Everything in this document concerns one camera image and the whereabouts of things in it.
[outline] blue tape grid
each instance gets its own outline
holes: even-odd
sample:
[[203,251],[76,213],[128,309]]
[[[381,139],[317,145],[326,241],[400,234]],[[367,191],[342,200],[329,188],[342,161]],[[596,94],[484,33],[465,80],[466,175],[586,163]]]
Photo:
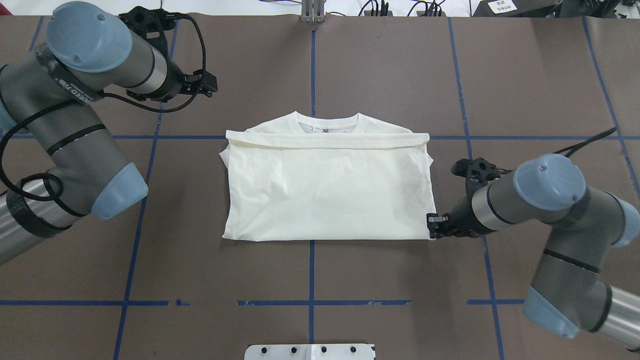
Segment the blue tape grid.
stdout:
[[[38,38],[39,32],[42,28],[42,24],[44,22],[44,17],[40,17],[38,21],[35,34],[33,35],[31,45],[29,47],[29,51],[32,51],[36,40]],[[460,98],[460,110],[461,117],[463,120],[463,127],[465,131],[464,136],[431,136],[432,140],[464,140],[467,143],[467,152],[469,158],[472,158],[473,150],[472,150],[472,140],[586,140],[589,138],[588,136],[474,136],[470,134],[467,120],[467,110],[465,107],[464,96],[463,96],[463,88],[462,88],[462,80],[460,76],[460,68],[458,65],[458,55],[456,52],[456,44],[454,37],[454,29],[452,19],[448,18],[449,22],[449,35],[451,38],[451,49],[453,55],[454,68],[456,73],[456,82],[458,85],[458,95]],[[634,189],[636,191],[636,195],[638,199],[640,199],[640,186],[636,177],[636,173],[634,172],[633,166],[630,162],[627,146],[625,145],[626,141],[637,141],[640,140],[640,136],[624,136],[621,132],[621,129],[618,125],[618,119],[616,118],[616,114],[613,110],[611,100],[609,98],[609,93],[607,91],[606,85],[602,78],[602,73],[600,72],[600,67],[598,65],[597,58],[595,56],[595,52],[593,50],[593,44],[591,42],[591,35],[589,32],[589,27],[587,24],[587,20],[585,17],[582,18],[582,24],[584,27],[584,32],[589,48],[589,53],[591,55],[591,59],[593,61],[594,70],[600,86],[602,88],[602,93],[607,103],[607,108],[609,110],[609,114],[611,116],[612,123],[614,126],[618,127],[618,132],[616,137],[605,138],[604,140],[617,140],[620,143],[622,148],[625,162],[627,164],[631,180],[634,185]],[[177,38],[178,26],[173,30],[173,42],[170,51],[170,57],[173,56],[173,51],[175,49],[175,39]],[[315,117],[316,115],[316,31],[312,31],[311,38],[311,114]],[[116,135],[114,136],[116,139],[121,140],[153,140],[151,155],[149,159],[149,165],[147,170],[146,180],[147,183],[150,181],[151,171],[154,164],[154,158],[156,153],[157,141],[158,140],[224,140],[224,135],[160,135],[160,127],[162,124],[162,114],[159,114],[156,124],[156,130],[153,135]],[[33,139],[31,135],[17,135],[13,138],[16,139]],[[142,219],[144,216],[145,208],[147,205],[147,199],[145,198],[141,203],[140,214],[138,217],[138,226],[136,229],[136,237],[134,240],[131,262],[129,266],[129,274],[127,276],[127,286],[125,289],[125,295],[123,300],[0,300],[0,306],[120,306],[122,307],[122,312],[120,316],[120,325],[118,327],[118,336],[116,339],[116,345],[114,349],[113,359],[116,360],[119,357],[120,353],[120,345],[122,344],[122,335],[124,332],[124,325],[127,316],[127,308],[129,306],[169,306],[170,302],[168,300],[129,300],[131,295],[131,283],[134,275],[135,262],[138,254],[138,245],[140,243],[140,235],[142,231]],[[499,351],[500,360],[504,360],[504,348],[502,345],[502,336],[500,333],[500,320],[498,316],[498,305],[522,305],[524,303],[523,299],[496,299],[495,297],[495,287],[493,283],[493,274],[491,268],[491,260],[487,245],[487,239],[482,237],[483,247],[484,247],[484,262],[485,262],[485,271],[487,274],[488,287],[490,293],[490,299],[469,299],[467,300],[467,305],[489,305],[492,307],[493,312],[493,320],[495,326],[496,340]],[[382,306],[404,306],[411,302],[411,300],[316,300],[315,299],[315,247],[316,243],[314,240],[309,242],[309,299],[308,300],[239,300],[237,301],[238,306],[308,306],[309,307],[309,341],[310,343],[314,342],[314,308],[315,306],[371,306],[371,305],[382,305]],[[190,304],[180,299],[175,301],[176,306],[189,306]]]

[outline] brown table surface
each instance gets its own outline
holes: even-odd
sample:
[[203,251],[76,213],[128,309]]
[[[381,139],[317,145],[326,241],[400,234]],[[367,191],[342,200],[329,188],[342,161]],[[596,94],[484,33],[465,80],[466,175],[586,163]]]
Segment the brown table surface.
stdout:
[[[87,217],[0,267],[1,359],[242,359],[250,344],[376,345],[378,359],[635,359],[589,333],[555,336],[522,313],[548,227],[486,239],[221,239],[229,199],[218,153],[294,110],[356,112],[428,132],[436,206],[450,210],[469,155],[501,167],[618,125],[576,153],[588,184],[638,207],[640,22],[196,16],[220,92],[157,116],[95,105],[149,183],[109,222]],[[40,17],[0,17],[0,63],[44,41]],[[173,60],[199,69],[188,22]],[[175,99],[170,105],[183,101]],[[12,179],[52,165],[11,141]],[[640,293],[640,241],[610,251],[602,279]]]

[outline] black cable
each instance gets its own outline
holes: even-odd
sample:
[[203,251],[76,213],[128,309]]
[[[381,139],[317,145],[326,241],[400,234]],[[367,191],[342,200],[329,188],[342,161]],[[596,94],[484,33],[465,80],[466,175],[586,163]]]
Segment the black cable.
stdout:
[[[51,201],[51,200],[56,200],[58,198],[60,198],[60,195],[62,195],[62,191],[64,190],[63,185],[62,185],[62,181],[60,181],[60,178],[52,175],[52,174],[48,174],[48,173],[39,173],[39,174],[33,174],[31,176],[27,176],[25,177],[21,183],[20,186],[16,186],[15,184],[13,184],[11,182],[11,180],[9,180],[9,177],[7,177],[6,172],[4,172],[4,167],[3,167],[3,163],[2,163],[2,159],[3,159],[3,155],[4,155],[4,150],[6,149],[7,144],[9,143],[9,139],[11,139],[11,137],[13,135],[15,135],[18,131],[20,131],[21,129],[24,129],[27,125],[29,125],[30,123],[34,122],[35,120],[39,119],[40,117],[52,112],[52,111],[56,111],[62,108],[65,108],[69,105],[73,105],[73,104],[77,104],[76,100],[67,100],[64,102],[61,102],[59,104],[56,104],[54,106],[50,106],[44,110],[40,110],[37,113],[33,114],[32,116],[24,119],[23,121],[21,121],[19,124],[17,124],[16,126],[12,127],[9,131],[6,132],[6,134],[4,134],[4,136],[2,137],[2,140],[0,140],[0,180],[2,180],[2,183],[11,191],[18,193],[20,195],[22,195],[23,197],[27,198],[27,199],[31,199],[31,200],[37,200],[37,201]],[[51,194],[50,196],[37,196],[37,195],[33,195],[30,192],[26,192],[22,189],[22,185],[26,184],[30,181],[33,180],[44,180],[44,179],[48,179],[50,181],[53,181],[54,183],[56,183],[58,185],[58,191],[54,194]]]
[[442,16],[442,4],[444,4],[446,0],[442,0],[438,3],[438,7],[440,8],[440,11],[438,12],[438,16]]
[[433,1],[427,11],[425,11],[422,16],[431,16],[431,12],[436,11],[436,2]]
[[426,6],[426,8],[424,9],[424,13],[420,16],[429,16],[429,14],[431,14],[431,8],[433,7],[433,3],[430,3],[430,5]]
[[367,7],[367,5],[371,3],[371,16],[373,16],[373,3],[376,3],[376,5],[378,4],[378,0],[369,0],[366,3],[364,3],[364,5],[362,5],[362,9],[360,9],[360,12],[358,13],[358,16],[362,15],[362,13],[364,13],[364,8]]
[[612,127],[607,131],[602,131],[601,133],[599,133],[599,134],[597,134],[595,136],[592,136],[591,138],[588,138],[587,140],[584,140],[583,142],[577,143],[575,145],[567,146],[564,149],[560,149],[560,150],[554,152],[554,154],[560,154],[562,152],[569,151],[565,155],[568,158],[569,156],[573,155],[576,151],[580,150],[581,148],[591,144],[594,141],[600,140],[602,138],[606,138],[607,136],[615,133],[617,130],[618,130],[617,127]]
[[[198,33],[198,38],[200,39],[200,46],[202,47],[202,75],[204,76],[205,71],[206,71],[206,66],[207,66],[207,51],[205,50],[204,47],[204,39],[202,38],[202,32],[200,32],[200,27],[198,26],[198,23],[196,22],[196,20],[194,18],[192,18],[190,15],[188,14],[181,14],[181,13],[177,13],[175,14],[177,16],[178,19],[187,19],[189,21],[191,21],[191,23],[193,24],[193,27],[196,29],[196,32]],[[193,95],[191,95],[191,97],[189,98],[189,100],[187,100],[184,104],[172,108],[172,109],[155,109],[155,108],[150,108],[149,106],[145,106],[145,105],[141,105],[138,104],[137,102],[126,98],[124,96],[118,95],[118,94],[112,94],[112,93],[101,93],[102,96],[104,97],[111,97],[114,99],[118,99],[121,101],[126,102],[127,104],[131,104],[137,108],[141,108],[144,110],[148,110],[148,111],[153,111],[154,113],[173,113],[175,111],[179,111],[182,110],[184,108],[186,108],[189,104],[191,104],[191,102],[196,98],[196,96],[198,96],[198,94],[200,93],[200,90],[202,89],[202,79],[200,78],[200,82],[198,83],[198,88],[193,92]]]
[[411,7],[411,9],[409,9],[409,13],[406,14],[406,16],[410,16],[411,12],[413,11],[413,9],[415,9],[416,6],[418,6],[418,4],[424,4],[424,12],[427,12],[427,9],[429,8],[429,3],[427,3],[426,1],[416,1],[415,4],[413,4],[413,6]]

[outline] blue joint cap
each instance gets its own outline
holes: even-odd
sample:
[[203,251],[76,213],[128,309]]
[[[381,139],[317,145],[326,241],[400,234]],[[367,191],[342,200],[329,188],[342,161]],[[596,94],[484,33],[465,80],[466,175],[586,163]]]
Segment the blue joint cap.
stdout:
[[[6,108],[4,108],[4,104],[2,101],[0,101],[0,127],[5,129],[5,130],[10,130],[12,127],[16,126],[16,122],[15,120],[11,117],[11,115],[9,115],[9,111],[7,111]],[[29,130],[27,129],[21,129],[20,131],[18,131],[18,134],[28,134]]]
[[620,235],[620,239],[611,244],[611,247],[624,247],[629,245],[640,233],[640,214],[633,205],[621,200],[612,193],[608,194],[618,201],[618,204],[620,204],[622,208],[623,216],[625,217],[625,228],[622,230],[622,235]]
[[98,195],[91,213],[102,221],[109,220],[147,196],[148,188],[134,163],[122,168]]
[[520,165],[513,184],[526,202],[547,211],[569,209],[587,190],[580,169],[558,154],[546,154]]
[[524,300],[523,310],[524,315],[529,320],[556,335],[573,339],[580,332],[580,328],[577,325],[571,322],[532,286],[529,287],[527,298]]
[[127,59],[132,44],[131,32],[120,19],[82,1],[60,5],[47,23],[49,49],[78,71],[114,69]]

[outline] metal bracket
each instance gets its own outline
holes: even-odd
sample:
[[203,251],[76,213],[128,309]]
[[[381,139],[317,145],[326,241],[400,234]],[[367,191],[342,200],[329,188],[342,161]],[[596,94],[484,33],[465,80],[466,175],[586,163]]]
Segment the metal bracket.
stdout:
[[324,0],[301,0],[302,2],[302,22],[323,22],[324,21]]
[[376,347],[370,344],[290,344],[251,345],[244,360],[375,360]]

